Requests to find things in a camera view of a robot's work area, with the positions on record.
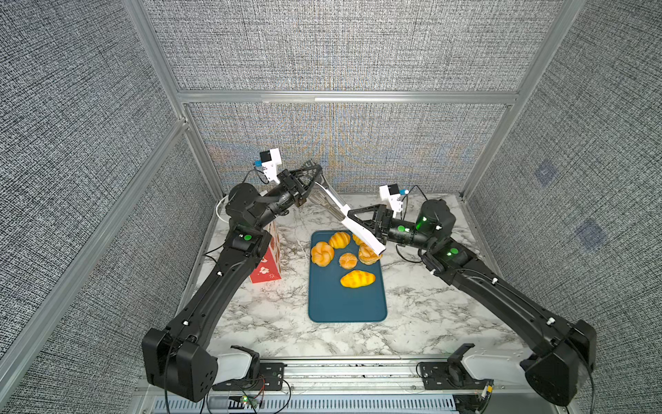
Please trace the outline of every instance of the round bun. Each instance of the round bun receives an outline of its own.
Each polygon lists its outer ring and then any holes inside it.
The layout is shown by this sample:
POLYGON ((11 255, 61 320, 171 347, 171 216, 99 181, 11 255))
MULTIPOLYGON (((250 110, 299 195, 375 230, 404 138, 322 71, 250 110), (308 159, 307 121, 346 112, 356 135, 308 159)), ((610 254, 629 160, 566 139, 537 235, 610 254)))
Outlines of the round bun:
POLYGON ((342 256, 340 256, 340 259, 338 259, 340 263, 340 267, 343 269, 354 269, 357 263, 357 258, 354 256, 352 253, 345 253, 342 256))
POLYGON ((333 260, 334 250, 326 242, 319 242, 315 244, 315 247, 312 248, 310 252, 310 258, 312 262, 317 266, 325 267, 331 260, 333 260))

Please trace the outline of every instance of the croissant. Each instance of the croissant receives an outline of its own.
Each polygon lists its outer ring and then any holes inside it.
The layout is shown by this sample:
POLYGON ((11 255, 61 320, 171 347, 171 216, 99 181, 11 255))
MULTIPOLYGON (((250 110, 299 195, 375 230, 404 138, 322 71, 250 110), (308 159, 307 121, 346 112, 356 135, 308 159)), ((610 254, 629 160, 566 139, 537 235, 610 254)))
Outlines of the croissant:
POLYGON ((358 238, 358 237, 356 236, 356 234, 353 234, 353 235, 352 235, 352 238, 354 239, 354 242, 355 242, 356 244, 358 244, 359 246, 361 246, 362 244, 365 244, 365 242, 364 242, 363 240, 361 240, 360 238, 358 238))
POLYGON ((354 256, 352 253, 345 253, 342 256, 340 256, 340 259, 338 260, 340 263, 340 267, 343 269, 354 269, 354 266, 356 266, 356 256, 354 256))
POLYGON ((312 248, 310 256, 312 262, 317 266, 325 267, 327 264, 331 263, 331 260, 333 260, 334 251, 327 243, 319 242, 312 248))
POLYGON ((352 241, 350 236, 344 231, 339 231, 329 239, 332 248, 345 248, 352 241))
POLYGON ((379 259, 381 259, 381 255, 376 255, 367 244, 362 244, 361 247, 359 247, 359 260, 361 260, 361 263, 374 264, 379 259))
POLYGON ((340 279, 340 284, 344 287, 355 289, 361 286, 368 286, 375 281, 375 275, 364 272, 363 270, 352 270, 350 273, 340 279))

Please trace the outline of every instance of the blue tray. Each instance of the blue tray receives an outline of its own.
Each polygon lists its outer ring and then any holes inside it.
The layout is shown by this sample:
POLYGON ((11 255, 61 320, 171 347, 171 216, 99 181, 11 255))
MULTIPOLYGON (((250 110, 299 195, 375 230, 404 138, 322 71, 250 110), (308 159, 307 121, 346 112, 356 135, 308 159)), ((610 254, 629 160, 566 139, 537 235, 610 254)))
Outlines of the blue tray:
MULTIPOLYGON (((310 247, 318 242, 328 242, 335 232, 316 231, 310 238, 310 247)), ((340 256, 345 253, 359 256, 359 246, 354 240, 345 248, 335 249, 334 258, 326 267, 321 268, 310 262, 308 316, 317 323, 383 321, 386 319, 387 309, 381 261, 371 265, 359 261, 354 269, 346 270, 338 263, 340 256), (375 275, 375 281, 357 289, 344 287, 340 284, 340 278, 352 270, 370 272, 375 275)))

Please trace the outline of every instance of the black robotic arm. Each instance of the black robotic arm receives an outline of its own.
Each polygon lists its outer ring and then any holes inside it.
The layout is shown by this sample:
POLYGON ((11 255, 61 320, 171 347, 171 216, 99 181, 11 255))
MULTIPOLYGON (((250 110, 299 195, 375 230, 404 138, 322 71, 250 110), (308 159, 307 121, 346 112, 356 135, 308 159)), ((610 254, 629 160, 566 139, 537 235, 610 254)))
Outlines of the black robotic arm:
POLYGON ((394 218, 382 204, 350 210, 348 216, 384 243, 419 248, 432 275, 475 298, 526 342, 533 354, 520 366, 529 385, 555 405, 572 401, 594 368, 595 330, 582 320, 573 324, 544 309, 454 240, 455 216, 443 200, 425 201, 416 222, 394 218), (358 218, 365 213, 373 213, 372 218, 358 218))
POLYGON ((264 227, 293 204, 301 206, 321 174, 319 165, 283 170, 280 184, 264 196, 248 183, 232 188, 226 207, 230 230, 216 266, 165 329, 152 328, 142 340, 150 384, 196 402, 209 392, 218 364, 206 348, 232 296, 267 252, 271 235, 264 227))

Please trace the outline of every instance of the vent grille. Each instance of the vent grille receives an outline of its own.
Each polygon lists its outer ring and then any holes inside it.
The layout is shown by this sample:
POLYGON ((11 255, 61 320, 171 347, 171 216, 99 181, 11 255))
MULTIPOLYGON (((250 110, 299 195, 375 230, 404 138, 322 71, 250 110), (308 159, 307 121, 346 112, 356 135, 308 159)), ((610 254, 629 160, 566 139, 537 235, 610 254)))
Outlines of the vent grille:
MULTIPOLYGON (((199 413, 202 401, 193 403, 180 397, 169 397, 171 414, 199 413)), ((209 397, 212 410, 231 413, 253 413, 250 407, 230 400, 225 396, 209 397)), ((287 403, 286 395, 267 395, 260 410, 273 412, 287 403)), ((455 402, 452 395, 293 395, 284 413, 454 413, 455 402)), ((159 398, 154 414, 165 414, 164 398, 159 398)))

